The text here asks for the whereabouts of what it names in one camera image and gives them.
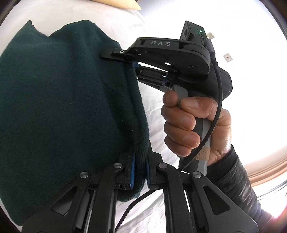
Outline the black jacket sleeve forearm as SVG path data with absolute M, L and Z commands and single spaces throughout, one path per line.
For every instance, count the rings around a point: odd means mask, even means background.
M 272 220 L 273 216 L 262 209 L 234 147 L 207 167 L 207 178 L 257 223 L 259 232 Z

